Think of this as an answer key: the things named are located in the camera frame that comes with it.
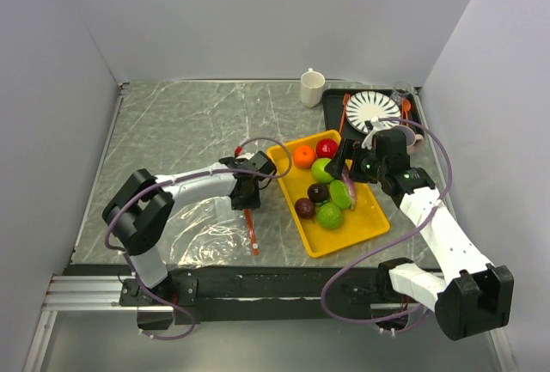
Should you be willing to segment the clear zip top bag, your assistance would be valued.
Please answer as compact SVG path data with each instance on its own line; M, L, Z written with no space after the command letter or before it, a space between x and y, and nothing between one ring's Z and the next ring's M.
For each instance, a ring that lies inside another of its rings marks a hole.
M244 265L259 256L246 213L224 198L202 200L168 220L168 261L177 266Z

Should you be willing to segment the maroon toy passion fruit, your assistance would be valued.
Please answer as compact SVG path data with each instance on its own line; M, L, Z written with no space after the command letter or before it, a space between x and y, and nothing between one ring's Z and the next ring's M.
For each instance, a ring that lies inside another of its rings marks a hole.
M299 198L294 205L295 213L302 219L311 220L316 214L316 204L309 198Z

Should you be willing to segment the bumpy green toy fruit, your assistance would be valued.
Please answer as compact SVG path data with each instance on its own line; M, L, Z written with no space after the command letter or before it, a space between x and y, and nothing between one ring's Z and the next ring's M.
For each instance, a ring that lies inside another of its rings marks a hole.
M334 203L326 203L316 211L316 221L327 230L338 229L343 222L343 213Z

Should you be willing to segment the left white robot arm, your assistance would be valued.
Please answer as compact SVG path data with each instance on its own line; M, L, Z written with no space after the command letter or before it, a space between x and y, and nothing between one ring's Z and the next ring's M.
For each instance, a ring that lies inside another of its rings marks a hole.
M260 182L276 166L266 153L225 157L206 168L173 175L134 172L102 212L131 267L141 280L140 295L149 303L165 302L172 278L157 243L175 210L210 198L226 198L232 210L260 207Z

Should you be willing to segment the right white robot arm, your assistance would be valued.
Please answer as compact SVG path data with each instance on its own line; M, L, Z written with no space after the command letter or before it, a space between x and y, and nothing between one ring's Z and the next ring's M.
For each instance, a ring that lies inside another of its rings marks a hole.
M437 277L407 258L382 262L376 275L377 294L386 302L412 298L434 313L452 340L507 326L512 273L478 250L449 212L432 178L424 169L412 167L404 133L377 131L368 143L345 139L326 170L340 177L347 161L353 181L379 184L413 223L413 233L422 236L443 274Z

